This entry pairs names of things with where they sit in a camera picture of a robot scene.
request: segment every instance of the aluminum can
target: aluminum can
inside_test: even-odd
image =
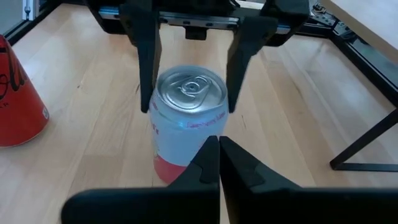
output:
[[[49,112],[8,41],[0,35],[0,147],[34,138],[48,121]]]
[[[171,68],[158,78],[150,100],[154,167],[167,184],[189,165],[209,136],[220,136],[228,118],[227,89],[198,66]]]

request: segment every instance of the can lid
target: can lid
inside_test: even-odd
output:
[[[216,108],[226,98],[226,86],[218,75],[190,65],[167,70],[159,77],[157,89],[166,104],[186,113]]]

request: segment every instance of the black metal frame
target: black metal frame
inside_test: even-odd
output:
[[[368,80],[395,106],[398,105],[398,91],[396,87],[366,58],[364,58],[350,42],[342,39],[335,31],[332,31],[330,40],[341,52],[368,78]],[[398,172],[398,164],[373,164],[373,163],[347,163],[349,158],[362,150],[377,137],[392,128],[398,122],[398,109],[395,109],[383,120],[378,122],[369,131],[363,134],[343,152],[330,161],[333,170],[350,171],[378,171]]]
[[[82,0],[53,0],[49,1],[46,6],[40,8],[40,15],[34,21],[22,21],[20,24],[11,29],[5,34],[6,39],[10,44],[15,44],[28,31],[30,31],[36,24],[44,19],[50,12],[52,12],[60,3],[83,4]],[[341,38],[335,31],[333,26],[323,26],[306,22],[297,35],[304,35],[310,37],[319,37],[330,39],[339,50],[351,60],[351,62],[373,83],[381,93],[395,106],[398,105],[398,90],[392,85],[389,80],[369,61],[366,60],[352,45],[343,38]],[[375,140],[382,133],[397,123],[398,112],[395,109],[386,118],[380,121],[377,125],[371,128],[368,132],[362,135],[357,141],[347,147],[342,153],[330,161],[331,168],[334,170],[358,170],[358,171],[389,171],[398,172],[398,164],[358,164],[358,163],[344,163],[347,159],[362,150],[366,145]]]
[[[30,30],[32,30],[38,23],[46,18],[54,9],[56,9],[62,0],[47,0],[43,6],[40,6],[39,15],[33,21],[21,20],[20,23],[16,24],[12,29],[4,34],[7,41],[14,45],[25,36]]]

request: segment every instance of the wooden table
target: wooden table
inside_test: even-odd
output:
[[[321,0],[351,30],[398,63],[398,0]]]
[[[162,26],[160,36],[160,72],[194,64],[224,78],[231,32],[209,30],[207,41],[195,41],[182,27]],[[62,4],[13,49],[50,122],[30,142],[0,149],[0,223],[56,223],[64,201],[85,189],[164,185],[153,169],[137,50],[127,36],[103,32],[86,7]],[[328,165],[391,108],[329,40],[294,36],[253,57],[224,135],[301,186],[397,187],[397,174]],[[396,161],[389,149],[398,145],[397,133],[356,159]]]

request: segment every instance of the black bracket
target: black bracket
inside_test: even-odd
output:
[[[141,111],[146,113],[159,71],[162,44],[159,35],[159,12],[152,1],[129,1],[120,5],[120,21],[132,45],[137,47],[141,89]]]
[[[228,50],[226,64],[226,86],[230,113],[235,110],[251,57],[256,55],[275,34],[277,26],[278,20],[272,17],[245,17],[235,32]]]

